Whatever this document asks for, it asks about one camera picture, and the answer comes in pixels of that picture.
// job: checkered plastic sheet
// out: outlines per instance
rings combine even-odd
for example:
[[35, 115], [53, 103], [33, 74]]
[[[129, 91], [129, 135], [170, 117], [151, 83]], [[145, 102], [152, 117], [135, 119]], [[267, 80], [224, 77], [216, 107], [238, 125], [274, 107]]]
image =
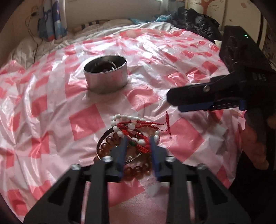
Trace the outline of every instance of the checkered plastic sheet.
[[[127, 58], [129, 83], [96, 95], [87, 90], [83, 67], [109, 54]], [[163, 123], [168, 111], [172, 135], [162, 133], [161, 146], [186, 164], [207, 164], [226, 187], [235, 177], [240, 112], [180, 113], [166, 102], [172, 87], [228, 74], [219, 48], [201, 36], [128, 30], [51, 52], [28, 70], [10, 61], [0, 74], [0, 191], [20, 220], [71, 164], [93, 163], [118, 113]], [[108, 195], [111, 224], [165, 223], [168, 185], [154, 176], [110, 183]]]

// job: green bead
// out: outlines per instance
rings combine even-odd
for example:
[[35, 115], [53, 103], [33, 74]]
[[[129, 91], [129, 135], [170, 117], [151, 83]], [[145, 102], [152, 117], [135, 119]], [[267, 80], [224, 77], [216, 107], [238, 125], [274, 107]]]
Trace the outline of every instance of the green bead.
[[131, 146], [136, 146], [136, 145], [137, 145], [137, 143], [134, 142], [134, 141], [130, 141], [129, 144], [130, 144]]

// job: metal container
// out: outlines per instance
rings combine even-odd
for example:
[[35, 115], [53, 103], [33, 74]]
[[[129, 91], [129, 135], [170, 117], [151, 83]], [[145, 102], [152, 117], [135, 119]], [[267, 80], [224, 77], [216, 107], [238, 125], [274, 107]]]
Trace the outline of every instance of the metal container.
[[128, 83], [126, 58], [108, 55], [96, 58], [83, 68], [87, 85], [95, 93], [111, 93]]

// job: metal bangle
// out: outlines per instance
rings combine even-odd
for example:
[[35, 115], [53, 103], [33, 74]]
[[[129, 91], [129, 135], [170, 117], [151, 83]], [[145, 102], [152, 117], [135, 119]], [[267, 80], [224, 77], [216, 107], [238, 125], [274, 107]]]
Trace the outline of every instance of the metal bangle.
[[[110, 135], [111, 133], [113, 133], [113, 132], [114, 132], [113, 128], [108, 129], [108, 130], [102, 135], [102, 137], [100, 138], [100, 140], [98, 141], [97, 148], [96, 148], [96, 155], [97, 155], [97, 157], [98, 157], [99, 159], [101, 159], [101, 158], [100, 158], [99, 155], [98, 155], [98, 152], [97, 152], [98, 149], [100, 148], [100, 146], [101, 146], [103, 140], [105, 140], [105, 138], [106, 138], [107, 136], [109, 136], [109, 135]], [[135, 157], [133, 157], [133, 158], [127, 160], [127, 161], [125, 162], [125, 165], [126, 165], [126, 164], [129, 164], [129, 163], [132, 162], [132, 161], [134, 161], [134, 160], [137, 159], [140, 155], [142, 155], [141, 152], [139, 152]]]

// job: screw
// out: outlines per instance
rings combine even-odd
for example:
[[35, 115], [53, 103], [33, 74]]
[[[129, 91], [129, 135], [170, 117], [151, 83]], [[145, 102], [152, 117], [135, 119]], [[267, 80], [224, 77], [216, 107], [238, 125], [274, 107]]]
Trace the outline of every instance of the screw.
[[206, 170], [206, 169], [207, 169], [207, 166], [206, 166], [205, 164], [201, 163], [201, 164], [199, 164], [199, 165], [197, 166], [197, 169], [198, 169], [198, 170]]
[[104, 162], [112, 162], [113, 161], [113, 157], [112, 156], [104, 156], [102, 158], [102, 161], [104, 161]]
[[210, 91], [210, 86], [204, 86], [203, 91], [206, 92], [206, 93], [209, 92]]
[[71, 169], [72, 169], [72, 170], [80, 170], [80, 169], [81, 169], [81, 165], [79, 165], [79, 164], [73, 164], [73, 165], [71, 166]]
[[173, 156], [167, 156], [167, 157], [166, 157], [166, 161], [167, 161], [167, 162], [174, 162], [175, 160], [176, 160], [176, 158], [173, 157]]

